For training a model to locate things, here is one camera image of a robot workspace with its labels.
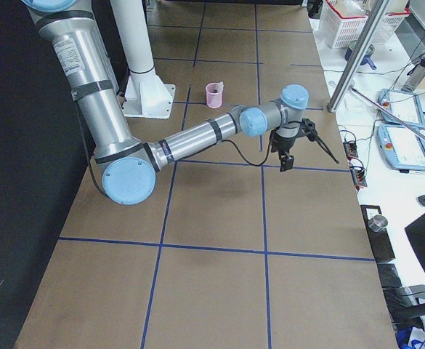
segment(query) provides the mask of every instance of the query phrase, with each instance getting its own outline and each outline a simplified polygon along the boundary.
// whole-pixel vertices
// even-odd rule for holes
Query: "black curtain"
[[[107,0],[93,1],[120,81]],[[86,169],[76,107],[21,1],[0,1],[0,348],[12,348]]]

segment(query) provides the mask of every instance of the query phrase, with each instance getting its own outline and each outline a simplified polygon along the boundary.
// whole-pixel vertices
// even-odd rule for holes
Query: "white plastic basket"
[[[365,8],[368,0],[354,1],[362,8]],[[357,40],[368,17],[367,15],[342,17],[334,6],[336,2],[337,0],[323,1],[319,22],[319,31],[323,33],[327,45],[332,49],[348,47],[351,41]],[[373,37],[372,44],[384,44],[409,14],[410,11],[408,9],[405,9],[403,13],[386,14],[382,24],[377,29],[376,35]]]

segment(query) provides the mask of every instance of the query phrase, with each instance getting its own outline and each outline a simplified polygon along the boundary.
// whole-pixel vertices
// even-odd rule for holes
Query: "gray cup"
[[[379,231],[385,229],[387,225],[388,220],[381,214],[376,214],[368,221],[369,228],[375,233],[378,233]]]

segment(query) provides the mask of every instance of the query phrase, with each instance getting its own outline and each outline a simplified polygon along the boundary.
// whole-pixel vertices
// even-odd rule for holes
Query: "white mounting bracket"
[[[174,103],[175,85],[164,84],[155,76],[155,86],[139,83],[139,94],[134,88],[133,79],[129,77],[126,85],[126,101],[122,107],[127,118],[168,119]]]

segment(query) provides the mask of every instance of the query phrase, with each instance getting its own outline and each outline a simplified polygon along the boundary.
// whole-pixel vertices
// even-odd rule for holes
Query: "white desk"
[[[332,95],[341,76],[341,73],[333,71],[344,69],[346,49],[327,47],[322,33],[317,32],[318,21],[311,20],[311,25],[315,30],[315,41],[325,71],[328,90]],[[388,40],[385,45],[376,45],[376,51],[372,58],[378,67],[376,71],[372,71],[368,65],[361,66],[358,71],[377,73],[395,71],[409,62],[409,57],[396,36]],[[407,78],[405,74],[412,67],[411,65],[402,73],[396,89],[400,89],[403,85]],[[355,87],[364,95],[377,100],[379,91],[383,88],[390,88],[398,73],[385,75],[358,73],[354,77]],[[425,111],[425,94],[421,95],[420,99]],[[355,97],[352,92],[348,92],[336,112],[336,119],[340,129],[347,129],[360,139],[371,135],[376,115],[374,107]],[[352,139],[351,135],[345,133],[341,136],[344,137],[344,135],[347,140]],[[425,213],[425,207],[420,206],[416,199],[425,194],[425,174],[402,174],[390,169],[381,154],[376,136],[372,137],[370,147],[368,140],[358,142],[357,151],[360,159],[368,168],[366,177],[368,187],[361,189],[358,193],[359,204],[380,206],[384,216],[388,219],[387,229],[396,256],[394,264],[402,283],[405,286],[425,285],[425,272],[418,262],[404,230],[409,223]]]

